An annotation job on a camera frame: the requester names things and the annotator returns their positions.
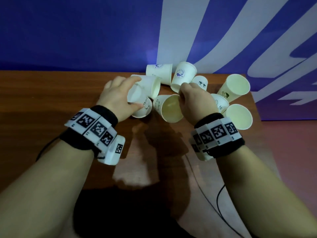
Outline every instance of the person's left arm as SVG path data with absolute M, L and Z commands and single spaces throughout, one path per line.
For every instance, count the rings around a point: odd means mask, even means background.
M 109 81 L 97 105 L 118 122 L 143 104 L 128 104 L 127 93 L 140 77 Z M 57 237 L 72 211 L 93 161 L 92 150 L 59 141 L 0 194 L 0 237 Z

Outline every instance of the person's left hand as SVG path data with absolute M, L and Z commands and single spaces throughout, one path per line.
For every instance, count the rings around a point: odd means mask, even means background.
M 129 78 L 117 76 L 106 83 L 97 105 L 102 105 L 112 111 L 117 116 L 118 122 L 127 119 L 134 112 L 143 108 L 143 104 L 129 104 L 127 99 L 130 88 L 138 81 L 141 81 L 139 76 Z

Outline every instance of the hand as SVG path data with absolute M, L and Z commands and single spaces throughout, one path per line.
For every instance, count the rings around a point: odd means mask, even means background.
M 195 125 L 209 114 L 218 113 L 214 98 L 195 83 L 183 83 L 179 89 L 179 105 L 185 119 Z
M 143 108 L 140 103 L 128 103 L 128 92 L 135 82 L 141 81 L 139 76 L 129 78 L 117 76 L 105 84 L 97 105 L 102 105 L 112 111 L 121 122 L 131 116 L 134 112 Z

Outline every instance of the green cartoon character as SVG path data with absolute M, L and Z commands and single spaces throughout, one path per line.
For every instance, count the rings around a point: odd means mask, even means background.
M 225 98 L 228 98 L 228 97 L 229 97 L 229 94 L 226 93 L 226 92 L 222 92 L 222 96 L 224 96 Z

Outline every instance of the table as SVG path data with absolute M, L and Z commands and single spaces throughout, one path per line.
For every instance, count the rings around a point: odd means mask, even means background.
M 1 71 L 0 77 L 0 190 L 31 166 L 42 147 L 59 135 L 64 123 L 83 107 L 93 106 L 104 84 L 115 76 L 132 73 Z M 201 74 L 208 79 L 207 91 L 216 93 L 228 75 Z M 173 94 L 162 86 L 160 94 Z M 232 103 L 247 107 L 254 122 L 241 134 L 247 146 L 275 173 L 271 151 L 264 142 L 262 125 L 251 93 Z M 143 119 L 129 118 L 117 125 L 126 142 L 117 166 L 94 161 L 84 189 L 117 186 L 124 190 L 147 190 L 146 199 L 156 199 L 196 237 L 238 237 L 214 212 L 212 204 L 223 185 L 215 160 L 199 161 L 188 143 L 193 127 L 185 120 L 164 122 L 152 110 Z M 219 206 L 225 219 L 245 237 L 226 189 Z

